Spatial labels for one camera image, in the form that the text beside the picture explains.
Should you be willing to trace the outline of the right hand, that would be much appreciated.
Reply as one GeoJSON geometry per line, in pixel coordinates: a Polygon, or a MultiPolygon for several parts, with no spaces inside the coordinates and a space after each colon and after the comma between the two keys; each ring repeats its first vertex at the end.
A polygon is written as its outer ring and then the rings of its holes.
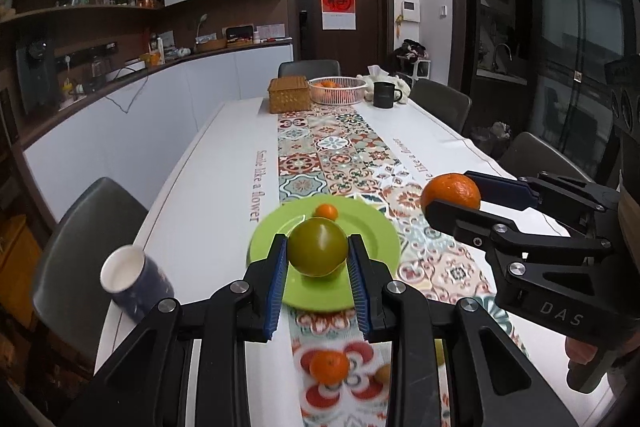
{"type": "Polygon", "coordinates": [[[565,353],[570,361],[586,365],[591,362],[598,353],[598,348],[591,346],[589,343],[572,338],[565,339],[565,353]]]}

